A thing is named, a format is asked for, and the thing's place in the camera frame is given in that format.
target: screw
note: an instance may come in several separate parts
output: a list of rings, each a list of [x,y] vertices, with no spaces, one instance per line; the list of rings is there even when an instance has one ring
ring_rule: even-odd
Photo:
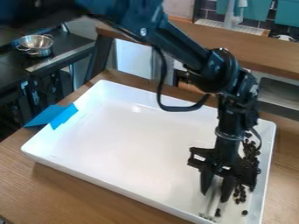
[[[215,216],[221,217],[221,210],[219,208],[217,208]]]
[[[220,66],[215,67],[215,73],[218,74],[220,72]]]
[[[244,211],[242,212],[242,215],[244,215],[244,216],[248,215],[248,211],[247,211],[247,210],[244,210]]]
[[[145,36],[148,34],[148,31],[146,30],[146,28],[142,28],[142,29],[140,30],[140,34],[141,34],[143,37],[145,37]]]

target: black table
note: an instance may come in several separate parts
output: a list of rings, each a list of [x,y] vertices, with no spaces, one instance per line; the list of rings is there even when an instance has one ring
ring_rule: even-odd
[[[34,75],[48,75],[58,69],[86,58],[94,48],[93,40],[61,30],[50,32],[54,37],[53,55],[45,59],[31,59],[18,50],[0,55],[0,63],[23,69]]]
[[[94,49],[91,39],[83,38],[65,31],[55,29],[49,34],[54,37],[53,54],[44,59],[32,59],[14,47],[6,47],[0,52],[0,105],[9,101],[20,101],[19,105],[25,109],[28,103],[24,103],[24,86],[31,104],[32,115],[40,112],[40,109],[32,108],[36,89],[34,81],[37,78],[55,74],[61,68],[67,67],[89,56]],[[27,122],[28,110],[24,112]]]

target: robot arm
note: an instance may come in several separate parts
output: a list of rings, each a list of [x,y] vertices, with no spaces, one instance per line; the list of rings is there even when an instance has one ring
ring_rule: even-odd
[[[206,93],[217,94],[219,99],[215,148],[193,147],[188,161],[188,165],[201,171],[202,193],[207,192],[214,175],[224,178],[222,202],[229,199],[236,181],[255,187],[256,170],[244,167],[238,149],[246,131],[257,124],[257,82],[250,73],[240,69],[238,61],[227,50],[205,49],[169,22],[163,12],[163,0],[26,0],[22,1],[22,5],[26,6],[23,8],[8,5],[6,0],[0,1],[1,7],[6,5],[11,10],[6,19],[0,18],[9,25],[40,28],[87,14],[134,40],[150,43],[163,62],[157,101],[162,109],[171,112],[199,109],[209,96],[207,94],[189,108],[169,107],[161,103],[166,74],[161,50],[181,61],[188,70],[189,81]],[[205,160],[197,160],[195,155]]]

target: blue object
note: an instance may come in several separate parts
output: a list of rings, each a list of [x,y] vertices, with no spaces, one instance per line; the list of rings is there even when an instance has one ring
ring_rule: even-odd
[[[78,112],[78,109],[74,104],[69,105],[65,110],[63,110],[58,116],[56,116],[51,122],[52,128],[57,129],[61,123],[67,122],[74,114]]]
[[[299,0],[279,0],[275,23],[299,27]]]
[[[244,18],[266,21],[272,0],[247,0],[248,7],[244,8]],[[226,14],[229,0],[217,1],[217,13]],[[238,7],[239,0],[235,1],[235,16],[239,16],[240,7]]]
[[[29,128],[50,123],[55,130],[61,123],[65,123],[76,112],[78,112],[78,109],[76,109],[73,103],[67,107],[52,105],[28,122],[25,127]]]

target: table leg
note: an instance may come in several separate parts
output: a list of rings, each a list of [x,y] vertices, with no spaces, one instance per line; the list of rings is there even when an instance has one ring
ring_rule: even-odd
[[[85,82],[91,80],[95,75],[106,69],[113,40],[113,38],[98,35],[94,46],[94,52],[87,69]]]
[[[17,107],[19,122],[20,126],[22,127],[32,119],[27,95],[22,95],[17,99]]]

